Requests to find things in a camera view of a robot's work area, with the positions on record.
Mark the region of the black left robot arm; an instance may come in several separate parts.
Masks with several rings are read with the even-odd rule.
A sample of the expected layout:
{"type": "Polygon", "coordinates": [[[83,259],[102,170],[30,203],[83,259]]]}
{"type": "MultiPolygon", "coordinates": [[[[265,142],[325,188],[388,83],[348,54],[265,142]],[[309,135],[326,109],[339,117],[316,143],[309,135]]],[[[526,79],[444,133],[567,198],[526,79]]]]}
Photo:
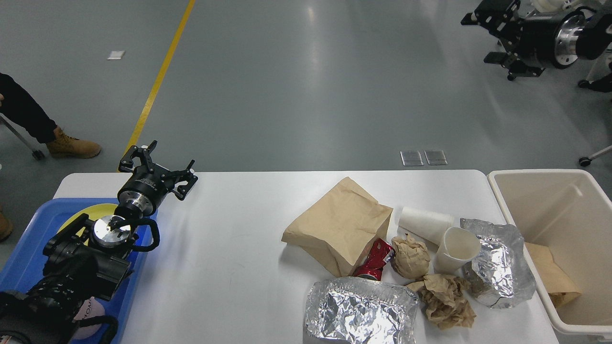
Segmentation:
{"type": "Polygon", "coordinates": [[[110,215],[81,214],[45,244],[42,279],[27,292],[1,292],[1,337],[17,344],[69,344],[79,329],[106,325],[99,343],[110,344],[120,323],[113,315],[77,319],[85,301],[113,299],[134,271],[129,256],[160,244],[153,215],[167,194],[184,200],[197,182],[192,166],[171,171],[153,163],[157,142],[132,146],[118,170],[131,177],[118,192],[110,215]]]}

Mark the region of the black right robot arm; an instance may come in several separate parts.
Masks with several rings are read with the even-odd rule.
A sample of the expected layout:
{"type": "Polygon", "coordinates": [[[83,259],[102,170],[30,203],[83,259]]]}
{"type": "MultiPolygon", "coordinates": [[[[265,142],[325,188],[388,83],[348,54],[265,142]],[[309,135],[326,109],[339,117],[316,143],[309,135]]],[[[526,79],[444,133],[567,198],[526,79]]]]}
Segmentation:
{"type": "Polygon", "coordinates": [[[547,68],[566,69],[579,59],[598,59],[611,47],[609,0],[534,0],[526,14],[521,4],[483,0],[460,22],[496,37],[503,51],[489,52],[484,63],[505,68],[510,81],[541,76],[547,68]]]}

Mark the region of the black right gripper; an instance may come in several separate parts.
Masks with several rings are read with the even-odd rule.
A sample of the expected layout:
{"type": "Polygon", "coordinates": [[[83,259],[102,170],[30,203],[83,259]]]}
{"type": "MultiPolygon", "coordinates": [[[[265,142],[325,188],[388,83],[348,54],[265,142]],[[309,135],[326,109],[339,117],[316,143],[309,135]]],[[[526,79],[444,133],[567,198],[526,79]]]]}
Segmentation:
{"type": "Polygon", "coordinates": [[[461,19],[462,26],[480,26],[489,33],[500,33],[505,52],[489,52],[483,61],[500,65],[507,78],[540,77],[545,68],[568,68],[577,60],[576,43],[583,28],[566,31],[582,24],[582,12],[570,12],[557,35],[522,35],[520,0],[482,0],[476,9],[461,19]]]}

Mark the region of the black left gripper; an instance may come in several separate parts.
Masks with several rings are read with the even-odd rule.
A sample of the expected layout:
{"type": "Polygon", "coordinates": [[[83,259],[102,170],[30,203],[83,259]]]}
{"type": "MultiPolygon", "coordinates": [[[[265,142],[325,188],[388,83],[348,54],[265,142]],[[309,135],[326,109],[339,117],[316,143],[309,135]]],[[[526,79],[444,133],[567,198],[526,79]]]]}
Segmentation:
{"type": "Polygon", "coordinates": [[[118,192],[117,215],[153,215],[166,198],[173,193],[179,201],[184,201],[198,178],[193,170],[195,160],[183,170],[156,173],[156,165],[151,159],[158,141],[148,146],[133,145],[128,148],[118,165],[118,172],[131,173],[133,176],[118,192]]]}

